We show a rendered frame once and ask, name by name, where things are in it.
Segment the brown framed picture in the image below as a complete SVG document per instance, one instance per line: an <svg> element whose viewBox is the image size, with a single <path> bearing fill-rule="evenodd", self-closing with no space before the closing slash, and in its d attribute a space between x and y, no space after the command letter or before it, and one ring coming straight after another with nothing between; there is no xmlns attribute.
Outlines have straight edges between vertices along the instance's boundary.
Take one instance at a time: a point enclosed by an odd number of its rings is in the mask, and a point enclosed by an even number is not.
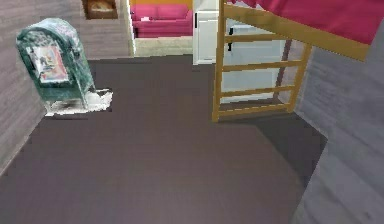
<svg viewBox="0 0 384 224"><path fill-rule="evenodd" d="M87 20L118 18L115 0L82 0L82 5Z"/></svg>

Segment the green mailbox with poster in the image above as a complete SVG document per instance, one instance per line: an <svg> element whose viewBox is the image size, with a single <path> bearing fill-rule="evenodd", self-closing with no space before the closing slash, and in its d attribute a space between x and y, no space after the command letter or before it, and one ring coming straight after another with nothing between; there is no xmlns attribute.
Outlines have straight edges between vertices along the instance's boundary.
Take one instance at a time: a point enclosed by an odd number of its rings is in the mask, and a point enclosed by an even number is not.
<svg viewBox="0 0 384 224"><path fill-rule="evenodd" d="M46 18L16 36L16 48L48 116L108 109L113 92L98 89L76 29L64 19Z"/></svg>

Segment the pink sofa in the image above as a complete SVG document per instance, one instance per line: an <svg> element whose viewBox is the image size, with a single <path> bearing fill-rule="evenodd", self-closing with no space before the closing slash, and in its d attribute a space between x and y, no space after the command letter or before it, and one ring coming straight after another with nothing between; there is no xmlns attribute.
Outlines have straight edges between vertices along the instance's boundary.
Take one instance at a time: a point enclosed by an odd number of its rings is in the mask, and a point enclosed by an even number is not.
<svg viewBox="0 0 384 224"><path fill-rule="evenodd" d="M136 4L131 18L136 38L193 35L193 11L186 4Z"/></svg>

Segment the wooden bed with pink cover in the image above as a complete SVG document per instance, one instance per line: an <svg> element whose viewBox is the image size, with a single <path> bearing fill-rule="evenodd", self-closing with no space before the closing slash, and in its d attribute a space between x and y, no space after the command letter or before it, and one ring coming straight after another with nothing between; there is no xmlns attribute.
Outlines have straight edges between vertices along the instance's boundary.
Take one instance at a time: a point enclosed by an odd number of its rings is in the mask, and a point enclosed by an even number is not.
<svg viewBox="0 0 384 224"><path fill-rule="evenodd" d="M228 35L228 19L268 31L268 34ZM384 0L218 0L216 65L211 119L295 108L298 93L314 47L365 61L380 23L384 20ZM304 44L298 60L224 65L224 45L234 42L296 40ZM266 68L297 69L288 86L223 92L222 73ZM286 103L222 110L223 97L288 91Z"/></svg>

